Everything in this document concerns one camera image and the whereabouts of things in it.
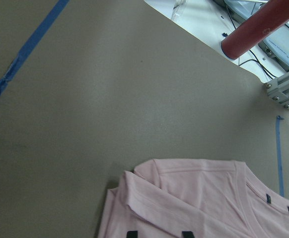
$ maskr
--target black cable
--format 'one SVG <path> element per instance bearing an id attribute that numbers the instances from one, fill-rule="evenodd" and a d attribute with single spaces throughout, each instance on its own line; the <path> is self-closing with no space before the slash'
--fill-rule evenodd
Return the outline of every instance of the black cable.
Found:
<path id="1" fill-rule="evenodd" d="M 226 6 L 226 10 L 227 10 L 229 19 L 230 19 L 231 23 L 233 24 L 233 27 L 236 29 L 236 26 L 235 26 L 235 24 L 234 24 L 234 22 L 233 22 L 233 19 L 232 19 L 232 17 L 230 16 L 230 13 L 229 13 L 227 4 L 225 4 L 225 6 Z M 266 68 L 260 63 L 259 59 L 257 58 L 257 56 L 255 55 L 254 52 L 252 52 L 251 50 L 249 50 L 249 52 L 255 57 L 256 60 L 254 60 L 254 59 L 247 60 L 247 61 L 239 64 L 239 66 L 241 66 L 242 64 L 244 64 L 244 63 L 246 63 L 246 62 L 249 62 L 249 61 L 255 61 L 256 63 L 259 64 L 259 66 L 262 68 L 262 70 L 264 71 L 264 73 L 267 74 L 268 77 L 270 77 L 271 79 L 273 79 L 272 77 L 276 78 L 275 75 L 273 75 L 268 69 L 266 69 Z"/>

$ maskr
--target pink fabric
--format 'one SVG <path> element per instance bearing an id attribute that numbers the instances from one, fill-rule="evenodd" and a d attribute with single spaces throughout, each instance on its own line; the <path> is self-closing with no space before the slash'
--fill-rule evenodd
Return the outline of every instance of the pink fabric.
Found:
<path id="1" fill-rule="evenodd" d="M 98 238 L 289 238 L 287 206 L 243 162 L 150 160 L 108 191 Z"/>

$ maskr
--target red cylinder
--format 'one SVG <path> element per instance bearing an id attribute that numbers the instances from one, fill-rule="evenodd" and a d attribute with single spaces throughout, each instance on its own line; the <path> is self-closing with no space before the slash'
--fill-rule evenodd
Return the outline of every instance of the red cylinder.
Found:
<path id="1" fill-rule="evenodd" d="M 289 21 L 289 0 L 270 0 L 221 42 L 232 60 L 250 50 Z"/>

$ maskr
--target blue tape strip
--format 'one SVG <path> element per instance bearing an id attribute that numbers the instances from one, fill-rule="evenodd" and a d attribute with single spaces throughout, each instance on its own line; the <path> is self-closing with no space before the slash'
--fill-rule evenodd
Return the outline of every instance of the blue tape strip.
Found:
<path id="1" fill-rule="evenodd" d="M 278 176 L 279 176 L 279 194 L 284 197 L 284 177 L 282 164 L 282 149 L 280 143 L 280 121 L 283 120 L 281 116 L 276 118 L 276 144 L 277 144 L 277 159 L 278 159 Z"/>
<path id="2" fill-rule="evenodd" d="M 5 75 L 0 79 L 0 95 L 69 1 L 70 0 L 59 0 L 30 38 L 25 42 Z"/>

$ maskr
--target wire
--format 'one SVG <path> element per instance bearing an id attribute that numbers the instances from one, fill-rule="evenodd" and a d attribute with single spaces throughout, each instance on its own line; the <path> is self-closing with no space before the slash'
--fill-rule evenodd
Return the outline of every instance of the wire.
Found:
<path id="1" fill-rule="evenodd" d="M 225 4 L 225 6 L 226 6 L 226 10 L 227 10 L 229 19 L 230 19 L 233 27 L 236 29 L 236 26 L 235 26 L 235 24 L 234 24 L 234 22 L 233 22 L 233 19 L 232 19 L 230 13 L 229 13 L 229 9 L 228 9 L 227 4 Z M 259 59 L 257 58 L 257 56 L 255 55 L 254 52 L 252 52 L 251 50 L 249 50 L 249 52 L 255 57 L 256 60 L 255 60 L 255 59 L 250 59 L 250 60 L 247 60 L 247 61 L 239 64 L 238 66 L 241 66 L 241 65 L 245 64 L 246 62 L 255 61 L 256 63 L 259 64 L 259 66 L 262 68 L 262 70 L 264 71 L 264 73 L 265 73 L 269 78 L 271 78 L 271 79 L 273 79 L 272 77 L 276 78 L 275 75 L 273 75 L 268 69 L 266 69 L 266 68 L 262 65 L 262 63 L 260 63 Z"/>

